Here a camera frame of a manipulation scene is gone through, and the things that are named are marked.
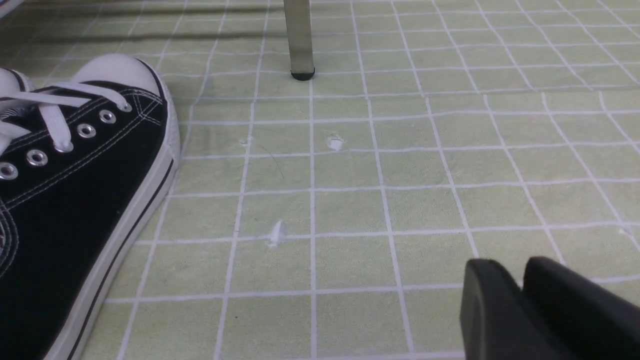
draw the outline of metal eyelet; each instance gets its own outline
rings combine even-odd
[[[49,162],[49,158],[44,152],[33,149],[27,152],[27,161],[35,167],[43,167]]]
[[[105,124],[114,124],[116,122],[116,115],[109,110],[100,110],[100,120]]]
[[[89,124],[80,124],[77,130],[81,138],[90,139],[95,136],[95,128]]]
[[[18,169],[9,163],[0,163],[0,179],[13,180],[18,177]]]
[[[121,111],[124,111],[124,112],[126,112],[126,113],[130,113],[130,112],[131,112],[131,110],[133,110],[133,108],[131,107],[131,105],[130,105],[128,102],[126,102],[126,103],[124,104],[124,106],[122,106],[122,107],[119,107],[119,106],[118,106],[118,109],[120,109]]]
[[[66,148],[61,148],[58,147],[56,144],[53,144],[53,148],[56,149],[56,151],[61,152],[63,154],[67,153],[67,152],[71,152],[74,149],[74,144],[73,143],[69,143],[69,146]]]

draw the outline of rubber foot cap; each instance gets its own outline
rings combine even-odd
[[[309,81],[316,74],[316,68],[313,72],[291,72],[291,76],[298,81]]]

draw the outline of white debris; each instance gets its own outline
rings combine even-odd
[[[340,151],[343,144],[344,139],[339,137],[338,135],[331,135],[326,139],[326,146],[334,151]]]
[[[618,229],[618,233],[621,235],[626,236],[627,238],[630,238],[631,240],[633,240],[634,236],[631,235],[631,232],[627,229],[625,229],[624,227],[621,227]]]
[[[279,220],[271,230],[271,237],[269,238],[269,247],[277,247],[279,243],[283,242],[287,237],[287,233],[284,229],[284,221]]]
[[[240,145],[247,147],[251,143],[251,137],[240,139]]]

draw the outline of black canvas sneaker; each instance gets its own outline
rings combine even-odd
[[[175,108],[160,77],[121,54],[9,97],[20,106],[0,115],[0,359],[79,359],[176,173]]]

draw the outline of shoelace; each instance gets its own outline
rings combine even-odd
[[[129,105],[127,100],[117,91],[112,89],[79,83],[56,83],[52,86],[82,92],[89,95],[101,96],[115,103],[120,110],[131,110],[131,105]],[[26,103],[36,103],[38,111],[44,119],[45,126],[53,139],[53,144],[60,152],[69,152],[73,149],[73,144],[71,143],[71,130],[67,125],[65,116],[60,110],[60,106],[72,106],[79,108],[90,101],[83,97],[60,96],[36,92],[18,92],[5,97],[5,99],[19,100]],[[0,122],[0,154],[6,150],[13,139],[29,133],[29,130],[18,125]]]

